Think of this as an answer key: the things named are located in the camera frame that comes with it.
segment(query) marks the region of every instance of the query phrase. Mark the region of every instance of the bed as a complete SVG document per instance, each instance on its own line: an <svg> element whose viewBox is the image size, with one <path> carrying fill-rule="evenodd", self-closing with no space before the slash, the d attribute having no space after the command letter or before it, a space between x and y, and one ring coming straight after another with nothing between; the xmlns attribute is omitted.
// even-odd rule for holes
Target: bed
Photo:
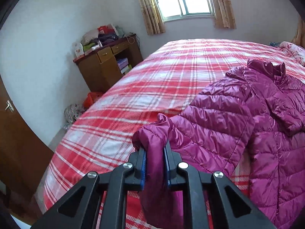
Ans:
<svg viewBox="0 0 305 229"><path fill-rule="evenodd" d="M158 113L180 113L204 86L248 59L285 62L287 74L305 83L305 67L285 49L235 40L169 42L117 82L66 133L49 165L45 208L89 171L105 173L125 163L139 127L154 122ZM246 195L249 173L245 151L230 178ZM154 228L145 222L136 192L128 193L126 228Z"/></svg>

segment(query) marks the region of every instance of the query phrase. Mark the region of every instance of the quilted fabric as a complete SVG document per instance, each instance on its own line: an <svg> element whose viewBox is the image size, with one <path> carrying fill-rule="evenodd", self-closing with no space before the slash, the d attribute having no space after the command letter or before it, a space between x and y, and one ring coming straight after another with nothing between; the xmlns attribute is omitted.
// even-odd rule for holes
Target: quilted fabric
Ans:
<svg viewBox="0 0 305 229"><path fill-rule="evenodd" d="M139 129L133 143L147 150L140 195L147 222L183 228L182 194L169 193L164 184L162 149L169 140L183 161L228 177L247 147L251 200L278 228L289 228L305 205L304 91L284 63L253 60L205 87L179 115L160 114Z"/></svg>

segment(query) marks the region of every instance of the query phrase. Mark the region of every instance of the pillow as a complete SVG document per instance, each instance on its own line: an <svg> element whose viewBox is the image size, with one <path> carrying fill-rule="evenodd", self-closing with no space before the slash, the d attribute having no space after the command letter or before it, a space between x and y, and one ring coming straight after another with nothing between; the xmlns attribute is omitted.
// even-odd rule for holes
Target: pillow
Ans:
<svg viewBox="0 0 305 229"><path fill-rule="evenodd" d="M305 49L303 47L297 46L291 42L283 41L280 44L280 48L285 48L301 65L305 66Z"/></svg>

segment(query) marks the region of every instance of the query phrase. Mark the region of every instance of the orange crate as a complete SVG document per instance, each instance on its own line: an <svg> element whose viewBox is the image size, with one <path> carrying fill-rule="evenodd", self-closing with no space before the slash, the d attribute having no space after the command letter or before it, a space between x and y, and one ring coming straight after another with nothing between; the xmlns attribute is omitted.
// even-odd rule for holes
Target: orange crate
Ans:
<svg viewBox="0 0 305 229"><path fill-rule="evenodd" d="M90 108L103 94L103 92L90 92L83 102L84 108Z"/></svg>

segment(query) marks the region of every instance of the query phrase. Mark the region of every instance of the window frame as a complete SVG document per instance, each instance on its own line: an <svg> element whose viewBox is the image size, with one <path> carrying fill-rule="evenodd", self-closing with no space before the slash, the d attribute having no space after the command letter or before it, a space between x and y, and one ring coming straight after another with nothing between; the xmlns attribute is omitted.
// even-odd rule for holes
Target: window frame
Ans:
<svg viewBox="0 0 305 229"><path fill-rule="evenodd" d="M183 12L182 12L180 0L177 0L178 3L179 3L181 13L180 13L180 15L174 15L174 16L169 16L169 17L164 17L163 16L162 11L159 7L158 0L156 0L156 1L157 1L157 5L158 5L158 8L159 8L160 14L161 14L162 19L163 19L163 22L181 20L181 19L189 19L189 18L201 18L201 17L210 18L210 17L214 17L214 6L213 6L213 1L212 0L207 0L208 6L209 6L209 9L210 9L210 13L189 13L185 0L182 0L183 4L184 4L184 7L185 7L186 15L184 15Z"/></svg>

